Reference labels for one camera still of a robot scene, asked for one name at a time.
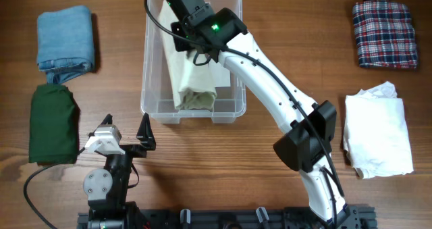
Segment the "folded blue towel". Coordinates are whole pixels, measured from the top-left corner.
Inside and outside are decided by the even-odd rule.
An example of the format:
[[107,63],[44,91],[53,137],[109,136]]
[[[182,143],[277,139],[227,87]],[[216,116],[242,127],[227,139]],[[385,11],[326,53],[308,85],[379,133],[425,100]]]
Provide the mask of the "folded blue towel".
[[92,18],[83,5],[38,17],[39,70],[47,82],[61,84],[95,67]]

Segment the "tabletop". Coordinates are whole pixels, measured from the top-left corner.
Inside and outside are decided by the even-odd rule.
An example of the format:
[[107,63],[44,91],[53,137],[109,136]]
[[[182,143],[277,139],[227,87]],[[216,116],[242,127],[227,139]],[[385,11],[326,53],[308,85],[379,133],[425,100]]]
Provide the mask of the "tabletop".
[[[333,161],[349,204],[376,208],[379,228],[429,228],[432,223],[432,11],[431,0],[395,0],[411,10],[420,65],[417,71],[358,67],[352,6],[362,0],[243,0],[243,19],[267,57],[300,90],[337,108]],[[142,114],[143,0],[0,0],[0,224],[46,228],[27,205],[22,187],[38,169],[28,163],[30,101],[46,82],[36,66],[36,18],[45,11],[87,5],[92,13],[97,70],[65,83],[81,109],[80,144],[108,114],[123,143],[135,142]],[[346,95],[395,84],[404,101],[414,172],[361,180],[341,140]],[[156,151],[135,159],[140,183],[128,200],[141,209],[281,209],[308,206],[298,172],[273,151],[281,137],[273,118],[246,91],[247,110],[233,124],[186,119],[151,120]],[[75,228],[87,212],[85,175],[104,157],[83,153],[75,165],[38,175],[29,196],[58,228]]]

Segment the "plastic bin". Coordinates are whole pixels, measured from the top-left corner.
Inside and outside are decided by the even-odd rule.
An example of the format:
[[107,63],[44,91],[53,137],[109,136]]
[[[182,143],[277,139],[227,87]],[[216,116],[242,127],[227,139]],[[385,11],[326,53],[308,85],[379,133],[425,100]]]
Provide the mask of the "plastic bin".
[[[215,12],[223,7],[231,9],[242,19],[242,0],[205,0]],[[163,0],[148,0],[152,14],[157,18]],[[142,73],[141,112],[163,124],[179,124],[181,118],[211,118],[213,123],[232,123],[246,111],[246,87],[231,73],[231,86],[217,87],[214,108],[176,110],[174,108],[171,81],[162,46],[161,34],[146,17],[146,38],[144,48],[144,69]]]

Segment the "navy blue plaid cloth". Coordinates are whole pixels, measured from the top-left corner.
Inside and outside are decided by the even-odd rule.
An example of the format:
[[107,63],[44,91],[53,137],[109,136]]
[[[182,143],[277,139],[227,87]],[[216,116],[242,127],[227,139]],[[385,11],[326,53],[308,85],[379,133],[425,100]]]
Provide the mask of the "navy blue plaid cloth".
[[406,5],[364,0],[352,8],[360,67],[415,69],[418,55]]

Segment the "crumpled white cloth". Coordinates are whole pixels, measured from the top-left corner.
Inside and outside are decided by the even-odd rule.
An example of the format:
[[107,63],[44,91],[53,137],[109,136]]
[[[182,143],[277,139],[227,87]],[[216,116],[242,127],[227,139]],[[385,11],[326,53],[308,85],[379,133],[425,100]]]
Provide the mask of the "crumpled white cloth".
[[[163,2],[159,23],[171,30],[171,23],[178,22],[176,15],[166,1]],[[173,37],[161,33],[163,50],[167,58],[169,77],[173,91],[174,106],[176,109],[212,109],[215,103],[216,89],[208,66],[195,66],[193,59],[196,51],[177,52]],[[206,60],[199,55],[197,63]]]
[[361,178],[414,171],[404,104],[386,82],[347,96],[344,149]]

